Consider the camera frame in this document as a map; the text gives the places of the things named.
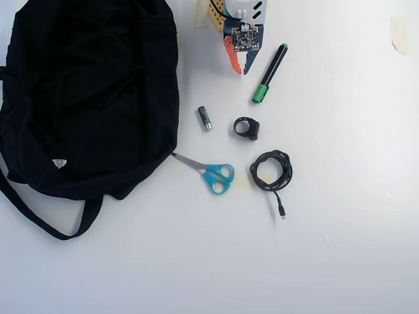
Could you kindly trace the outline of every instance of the marker cap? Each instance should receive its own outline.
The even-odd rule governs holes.
[[[253,102],[254,103],[261,103],[264,99],[264,97],[266,96],[266,94],[268,93],[269,90],[269,86],[265,86],[265,85],[259,85],[259,87],[257,88],[255,95],[253,95]]]

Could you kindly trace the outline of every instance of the circuit board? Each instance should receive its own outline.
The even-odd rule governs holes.
[[[242,26],[231,29],[233,51],[259,50],[259,28],[257,26]]]

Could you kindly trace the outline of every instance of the wire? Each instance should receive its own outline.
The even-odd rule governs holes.
[[[220,11],[220,9],[215,5],[213,0],[209,0],[214,7],[214,9],[217,11],[218,14],[220,14],[222,17],[226,18],[227,20],[232,20],[236,22],[243,23],[244,21],[241,18],[233,18],[232,16],[226,15]]]
[[[282,175],[279,179],[273,183],[266,183],[261,178],[257,176],[257,170],[261,163],[267,161],[269,158],[275,159],[278,161],[282,167]],[[256,185],[264,191],[273,192],[276,195],[278,201],[278,209],[280,211],[281,217],[285,217],[285,209],[282,206],[282,201],[278,195],[278,191],[285,188],[293,178],[293,167],[291,166],[291,160],[289,159],[288,154],[280,151],[273,150],[272,152],[266,152],[260,155],[256,161],[250,166],[250,173],[255,181]]]

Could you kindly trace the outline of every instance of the orange plastic part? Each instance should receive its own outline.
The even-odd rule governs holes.
[[[238,63],[237,52],[233,51],[233,42],[231,36],[226,36],[224,38],[224,47],[226,48],[228,57],[230,58],[231,66],[238,74],[241,75],[242,69],[240,68],[240,63]]]

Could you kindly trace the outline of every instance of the bag strap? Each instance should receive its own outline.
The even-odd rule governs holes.
[[[26,218],[30,221],[41,227],[44,231],[48,232],[53,237],[56,237],[60,240],[69,240],[74,237],[79,237],[85,233],[90,226],[95,221],[98,216],[102,202],[103,196],[101,198],[86,200],[84,203],[83,215],[81,218],[81,223],[79,230],[74,235],[65,235],[59,232],[57,229],[51,227],[45,221],[40,219],[35,213],[25,204],[25,202],[20,198],[16,193],[13,187],[9,184],[6,177],[3,175],[3,172],[0,170],[0,190],[6,195],[9,201],[21,212]]]

